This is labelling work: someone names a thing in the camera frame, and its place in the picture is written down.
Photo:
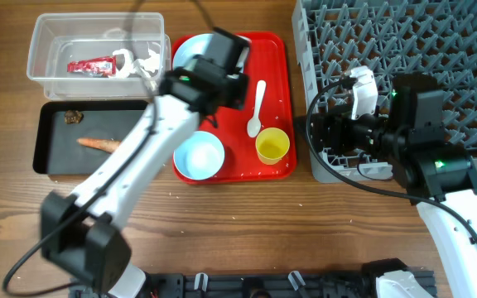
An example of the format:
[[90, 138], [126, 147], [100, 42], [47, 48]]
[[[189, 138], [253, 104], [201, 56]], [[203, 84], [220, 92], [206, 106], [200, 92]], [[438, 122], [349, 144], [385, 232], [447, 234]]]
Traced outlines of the orange carrot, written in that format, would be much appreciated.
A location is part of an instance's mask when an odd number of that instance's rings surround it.
[[98, 139], [98, 138], [89, 138], [81, 137], [77, 139], [77, 142], [81, 146], [90, 147], [100, 151], [105, 151], [107, 153], [115, 152], [120, 146], [120, 141], [114, 141], [109, 139]]

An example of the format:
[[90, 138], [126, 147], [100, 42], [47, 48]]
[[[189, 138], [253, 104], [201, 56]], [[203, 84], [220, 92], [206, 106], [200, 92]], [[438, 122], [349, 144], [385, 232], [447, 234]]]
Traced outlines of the large light blue plate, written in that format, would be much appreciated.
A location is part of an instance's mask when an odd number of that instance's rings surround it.
[[[246, 40], [249, 45], [252, 45], [252, 41], [245, 37], [240, 36], [242, 39]], [[207, 45], [210, 43], [212, 38], [211, 33], [200, 34], [197, 36], [192, 36], [191, 38], [187, 39], [183, 42], [172, 59], [172, 69], [178, 67], [184, 67], [186, 63], [191, 60], [195, 55], [202, 55], [205, 53]], [[243, 52], [240, 56], [238, 63], [236, 64], [237, 69], [240, 73], [244, 72], [245, 63], [249, 55], [249, 50]]]

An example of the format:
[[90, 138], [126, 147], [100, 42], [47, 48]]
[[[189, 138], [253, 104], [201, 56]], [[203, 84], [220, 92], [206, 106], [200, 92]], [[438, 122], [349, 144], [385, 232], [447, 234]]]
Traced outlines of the brown food scrap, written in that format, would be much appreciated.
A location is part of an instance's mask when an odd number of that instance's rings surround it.
[[83, 118], [84, 115], [78, 110], [68, 110], [64, 114], [64, 121], [66, 124], [80, 123]]

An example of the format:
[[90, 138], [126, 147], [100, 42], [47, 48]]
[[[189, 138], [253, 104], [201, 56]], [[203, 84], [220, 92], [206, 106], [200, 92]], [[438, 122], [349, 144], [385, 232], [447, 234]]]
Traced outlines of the yellow cup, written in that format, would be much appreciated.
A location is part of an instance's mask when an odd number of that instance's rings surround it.
[[256, 137], [258, 159], [265, 165], [277, 164], [290, 149], [289, 136], [280, 128], [263, 129]]

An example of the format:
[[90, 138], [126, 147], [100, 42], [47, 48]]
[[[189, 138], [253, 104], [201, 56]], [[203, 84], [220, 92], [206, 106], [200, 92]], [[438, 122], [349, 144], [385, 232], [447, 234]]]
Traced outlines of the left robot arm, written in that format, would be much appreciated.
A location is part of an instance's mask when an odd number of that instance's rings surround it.
[[215, 28], [209, 44], [165, 73], [142, 117], [120, 147], [70, 195], [41, 205], [41, 255], [97, 294], [138, 297], [146, 273], [131, 263], [122, 235], [141, 193], [161, 164], [221, 107], [241, 109], [251, 43]]

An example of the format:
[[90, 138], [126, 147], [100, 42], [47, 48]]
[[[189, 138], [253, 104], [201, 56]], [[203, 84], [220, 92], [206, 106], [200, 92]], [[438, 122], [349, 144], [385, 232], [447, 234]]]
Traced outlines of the small light blue bowl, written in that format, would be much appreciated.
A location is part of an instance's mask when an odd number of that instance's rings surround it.
[[222, 142], [212, 133], [197, 131], [176, 148], [173, 161], [181, 175], [191, 180], [207, 180], [224, 164]]

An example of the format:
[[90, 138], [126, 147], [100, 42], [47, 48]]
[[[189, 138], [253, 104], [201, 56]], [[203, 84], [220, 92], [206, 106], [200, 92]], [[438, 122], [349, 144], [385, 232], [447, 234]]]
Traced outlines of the red snack wrapper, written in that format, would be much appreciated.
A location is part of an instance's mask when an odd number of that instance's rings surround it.
[[67, 65], [67, 71], [69, 73], [87, 74], [93, 77], [109, 77], [116, 74], [116, 62], [114, 56], [72, 61]]

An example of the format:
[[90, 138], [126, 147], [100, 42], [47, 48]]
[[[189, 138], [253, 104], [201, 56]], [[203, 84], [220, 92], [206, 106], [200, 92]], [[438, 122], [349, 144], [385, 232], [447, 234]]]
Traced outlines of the white tissue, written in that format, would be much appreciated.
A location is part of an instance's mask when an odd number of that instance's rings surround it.
[[119, 49], [113, 52], [113, 57], [117, 58], [119, 55], [123, 57], [123, 66], [117, 67], [114, 63], [115, 73], [110, 75], [110, 78], [126, 79], [130, 75], [139, 75], [143, 79], [143, 83], [151, 91], [155, 91], [158, 83], [153, 79], [152, 73], [160, 69], [161, 56], [154, 50], [147, 48], [149, 57], [146, 59], [135, 59], [133, 53], [128, 49]]

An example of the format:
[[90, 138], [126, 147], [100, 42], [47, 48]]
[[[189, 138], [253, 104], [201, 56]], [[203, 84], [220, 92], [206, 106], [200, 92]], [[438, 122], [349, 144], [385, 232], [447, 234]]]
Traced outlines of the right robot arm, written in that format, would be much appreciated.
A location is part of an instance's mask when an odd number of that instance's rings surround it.
[[[436, 245], [452, 294], [477, 297], [477, 170], [466, 149], [445, 139], [445, 92], [428, 74], [399, 74], [393, 78], [393, 98], [384, 118], [372, 108], [358, 110], [363, 104], [376, 104], [376, 94], [368, 91], [375, 86], [367, 74], [347, 74], [319, 91], [323, 95], [339, 87], [350, 89], [353, 103], [315, 113], [319, 99], [312, 99], [301, 120], [311, 153], [348, 185], [409, 200]], [[387, 161], [404, 191], [373, 188], [341, 175], [320, 157], [314, 147], [317, 139], [337, 155], [361, 149]]]

